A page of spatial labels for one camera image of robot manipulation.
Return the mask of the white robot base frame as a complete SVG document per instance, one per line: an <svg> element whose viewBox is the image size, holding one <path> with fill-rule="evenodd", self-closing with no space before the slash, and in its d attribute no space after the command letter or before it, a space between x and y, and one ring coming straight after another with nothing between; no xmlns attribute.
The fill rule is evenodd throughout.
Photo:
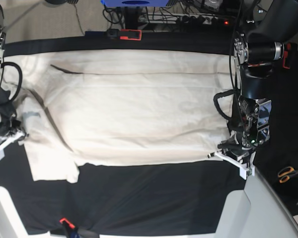
<svg viewBox="0 0 298 238"><path fill-rule="evenodd" d="M0 186L0 238L28 238L9 192ZM213 234L205 238L298 238L298 224L263 176L231 192Z"/></svg>

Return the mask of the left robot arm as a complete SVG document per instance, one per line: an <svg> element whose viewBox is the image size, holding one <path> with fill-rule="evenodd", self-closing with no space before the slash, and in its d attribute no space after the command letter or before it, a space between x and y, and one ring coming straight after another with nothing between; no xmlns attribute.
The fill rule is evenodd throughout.
<svg viewBox="0 0 298 238"><path fill-rule="evenodd" d="M255 175L256 150L270 140L272 85L280 69L289 69L296 50L298 0L274 0L260 22L253 19L257 0L239 5L229 46L232 88L214 95L230 136L218 145L217 157L238 167L243 179Z"/></svg>

